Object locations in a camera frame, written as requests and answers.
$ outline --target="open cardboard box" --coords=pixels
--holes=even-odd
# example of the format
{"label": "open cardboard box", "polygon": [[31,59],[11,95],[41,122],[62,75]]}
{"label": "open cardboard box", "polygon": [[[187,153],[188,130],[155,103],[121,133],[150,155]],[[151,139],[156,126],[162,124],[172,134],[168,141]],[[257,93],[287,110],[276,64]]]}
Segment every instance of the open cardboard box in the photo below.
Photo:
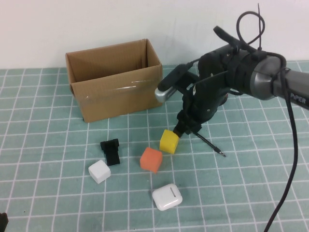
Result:
{"label": "open cardboard box", "polygon": [[162,64],[148,39],[66,54],[70,88],[85,122],[160,106]]}

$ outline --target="robotic arm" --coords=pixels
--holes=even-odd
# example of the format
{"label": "robotic arm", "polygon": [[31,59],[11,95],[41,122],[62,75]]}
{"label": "robotic arm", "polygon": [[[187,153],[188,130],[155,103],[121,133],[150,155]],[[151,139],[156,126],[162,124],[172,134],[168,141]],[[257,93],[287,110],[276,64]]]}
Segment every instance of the robotic arm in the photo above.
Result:
{"label": "robotic arm", "polygon": [[[249,43],[243,40],[239,31],[240,20],[245,15],[259,17],[260,33]],[[286,68],[286,60],[282,55],[262,51],[261,35],[264,29],[263,18],[255,12],[245,12],[238,18],[239,40],[220,27],[215,27],[214,32],[228,45],[206,53],[197,60],[178,65],[159,83],[155,95],[158,101],[165,102],[176,90],[180,91],[183,94],[183,109],[177,115],[178,123],[173,131],[179,137],[184,133],[197,135],[224,157],[198,131],[202,128],[201,124],[210,120],[218,107],[226,102],[228,94],[248,94],[265,101],[274,97],[285,99],[293,133],[294,161],[282,198],[264,230],[267,232],[286,199],[296,171],[298,144],[291,103],[309,109],[309,73],[292,71]],[[257,39],[260,39],[260,46],[255,49],[250,44]],[[189,72],[197,61],[198,76]]]}

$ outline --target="green cutting mat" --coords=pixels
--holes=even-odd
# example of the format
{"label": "green cutting mat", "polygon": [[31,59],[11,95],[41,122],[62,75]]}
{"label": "green cutting mat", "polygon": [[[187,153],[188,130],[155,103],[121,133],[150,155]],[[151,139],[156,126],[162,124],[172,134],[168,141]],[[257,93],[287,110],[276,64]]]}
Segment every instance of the green cutting mat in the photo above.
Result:
{"label": "green cutting mat", "polygon": [[[309,72],[309,62],[289,62]],[[172,70],[164,67],[164,75]],[[293,162],[284,101],[230,96],[202,134],[184,136],[164,154],[157,174],[139,159],[158,149],[182,107],[174,94],[162,107],[84,123],[65,68],[0,70],[0,212],[7,232],[254,232],[263,231]],[[309,231],[309,111],[294,106],[299,165],[273,232]],[[104,160],[101,141],[118,138],[121,164],[97,185],[88,167]],[[153,189],[175,183],[183,202],[157,210]]]}

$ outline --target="white cube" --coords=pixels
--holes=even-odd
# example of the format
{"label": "white cube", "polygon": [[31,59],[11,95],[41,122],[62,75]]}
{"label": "white cube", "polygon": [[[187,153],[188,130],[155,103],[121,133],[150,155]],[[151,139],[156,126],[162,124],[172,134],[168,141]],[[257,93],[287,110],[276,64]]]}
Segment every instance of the white cube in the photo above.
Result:
{"label": "white cube", "polygon": [[179,205],[183,197],[175,184],[168,184],[153,191],[153,199],[160,211]]}
{"label": "white cube", "polygon": [[91,177],[99,184],[103,180],[106,180],[111,176],[110,168],[104,163],[104,161],[99,160],[98,162],[92,164],[89,168],[89,173]]}

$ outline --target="white wall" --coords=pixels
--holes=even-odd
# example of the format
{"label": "white wall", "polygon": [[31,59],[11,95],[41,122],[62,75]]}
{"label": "white wall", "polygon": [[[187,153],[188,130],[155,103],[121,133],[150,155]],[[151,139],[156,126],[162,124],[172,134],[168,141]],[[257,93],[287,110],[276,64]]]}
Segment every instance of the white wall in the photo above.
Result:
{"label": "white wall", "polygon": [[[258,0],[264,50],[309,59],[309,1]],[[149,38],[163,64],[190,61],[235,37],[236,20],[255,0],[0,0],[0,68],[65,66],[66,52]],[[244,18],[245,39],[258,33]]]}

